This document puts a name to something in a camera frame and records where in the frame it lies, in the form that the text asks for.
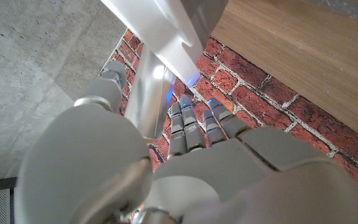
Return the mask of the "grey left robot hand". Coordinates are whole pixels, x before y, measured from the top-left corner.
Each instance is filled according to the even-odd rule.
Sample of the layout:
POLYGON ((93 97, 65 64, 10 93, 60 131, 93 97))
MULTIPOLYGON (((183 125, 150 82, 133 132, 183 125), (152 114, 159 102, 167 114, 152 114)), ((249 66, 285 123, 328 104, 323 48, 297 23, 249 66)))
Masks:
POLYGON ((251 128, 218 100, 199 130, 173 105, 168 159, 117 113, 126 70, 109 62, 22 162, 17 223, 358 223, 358 186, 319 150, 279 129, 251 128))

